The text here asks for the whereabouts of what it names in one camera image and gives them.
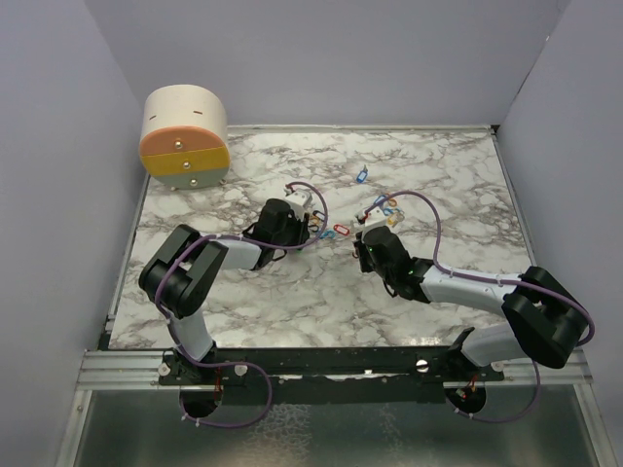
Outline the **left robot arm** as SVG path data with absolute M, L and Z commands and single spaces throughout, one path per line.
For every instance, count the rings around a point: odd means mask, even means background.
M 300 246 L 310 238 L 308 192 L 266 201 L 258 220 L 240 238 L 204 239 L 199 231 L 179 225 L 166 238 L 139 275 L 149 300 L 165 310 L 174 341 L 186 352 L 181 372 L 201 384 L 214 375 L 208 354 L 215 341 L 207 331 L 201 307 L 221 270 L 258 270 L 277 259 L 277 250 Z

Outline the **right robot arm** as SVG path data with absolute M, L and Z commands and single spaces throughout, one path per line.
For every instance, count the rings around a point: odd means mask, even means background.
M 450 269 L 410 256 L 387 227 L 358 233 L 353 245 L 361 271 L 376 273 L 392 297 L 462 305 L 505 320 L 459 334 L 447 357 L 449 373 L 456 379 L 469 380 L 493 362 L 519 358 L 561 369 L 594 335 L 588 313 L 546 269 L 530 267 L 515 275 Z

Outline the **blue carabiner front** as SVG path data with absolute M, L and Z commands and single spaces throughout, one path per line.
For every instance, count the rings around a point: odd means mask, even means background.
M 404 215 L 404 211 L 399 209 L 399 208 L 385 208 L 383 210 L 383 213 L 386 217 L 390 217 L 390 216 L 403 216 Z

